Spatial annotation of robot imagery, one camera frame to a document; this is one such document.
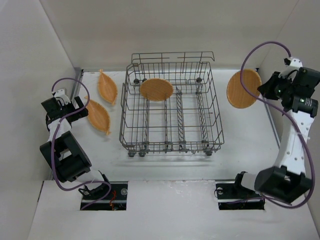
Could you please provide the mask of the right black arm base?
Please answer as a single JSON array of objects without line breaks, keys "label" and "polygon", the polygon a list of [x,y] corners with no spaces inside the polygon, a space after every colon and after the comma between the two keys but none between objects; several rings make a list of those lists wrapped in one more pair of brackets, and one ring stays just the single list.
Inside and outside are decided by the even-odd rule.
[{"label": "right black arm base", "polygon": [[234,181],[217,181],[213,193],[220,211],[265,209],[262,196],[252,190],[237,187]]}]

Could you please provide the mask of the round orange woven plate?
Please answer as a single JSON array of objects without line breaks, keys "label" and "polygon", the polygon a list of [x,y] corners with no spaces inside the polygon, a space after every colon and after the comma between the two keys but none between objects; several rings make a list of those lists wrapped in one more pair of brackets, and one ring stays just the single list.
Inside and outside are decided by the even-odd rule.
[{"label": "round orange woven plate", "polygon": [[140,85],[139,92],[149,101],[160,102],[170,98],[174,92],[174,88],[165,79],[150,78]]},{"label": "round orange woven plate", "polygon": [[236,72],[229,80],[226,88],[228,102],[237,109],[245,109],[253,105],[260,95],[258,87],[262,85],[259,74],[252,69],[243,70],[243,84],[255,97],[251,96],[241,84],[241,72]]}]

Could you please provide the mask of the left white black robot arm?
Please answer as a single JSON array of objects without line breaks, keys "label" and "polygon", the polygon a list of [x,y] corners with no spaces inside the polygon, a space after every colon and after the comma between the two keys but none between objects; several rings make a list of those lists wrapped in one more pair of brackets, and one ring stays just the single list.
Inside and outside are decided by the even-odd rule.
[{"label": "left white black robot arm", "polygon": [[54,160],[56,176],[61,183],[75,181],[89,173],[92,167],[88,156],[71,133],[72,123],[89,115],[80,97],[77,96],[75,102],[77,108],[68,97],[56,96],[41,103],[46,111],[49,139],[39,150],[50,167]]}]

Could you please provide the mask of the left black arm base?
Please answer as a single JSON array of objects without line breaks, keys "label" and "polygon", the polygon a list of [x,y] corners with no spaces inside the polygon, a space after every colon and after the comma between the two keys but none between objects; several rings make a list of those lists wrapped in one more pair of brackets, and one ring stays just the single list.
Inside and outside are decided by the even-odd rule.
[{"label": "left black arm base", "polygon": [[100,184],[96,188],[87,186],[78,191],[82,194],[81,211],[125,211],[127,209],[128,182],[111,182],[111,188]]}]

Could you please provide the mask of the leaf-shaped orange woven plate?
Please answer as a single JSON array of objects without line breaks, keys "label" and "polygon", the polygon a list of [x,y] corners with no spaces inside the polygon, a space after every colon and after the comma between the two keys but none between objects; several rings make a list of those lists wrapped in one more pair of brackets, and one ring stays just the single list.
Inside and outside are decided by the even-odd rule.
[{"label": "leaf-shaped orange woven plate", "polygon": [[100,69],[99,73],[100,75],[97,84],[98,92],[106,102],[114,106],[118,96],[117,85],[111,77],[103,72],[103,69]]}]

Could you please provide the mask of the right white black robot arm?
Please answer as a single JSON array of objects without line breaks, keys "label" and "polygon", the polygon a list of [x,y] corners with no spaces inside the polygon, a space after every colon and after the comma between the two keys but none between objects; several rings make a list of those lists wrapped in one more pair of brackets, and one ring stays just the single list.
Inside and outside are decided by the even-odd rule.
[{"label": "right white black robot arm", "polygon": [[283,130],[279,152],[272,167],[257,174],[242,171],[235,178],[235,185],[290,204],[309,191],[313,181],[306,177],[304,145],[309,130],[318,113],[318,101],[311,96],[320,82],[317,70],[300,67],[275,71],[271,78],[257,88],[270,100],[281,100]]}]

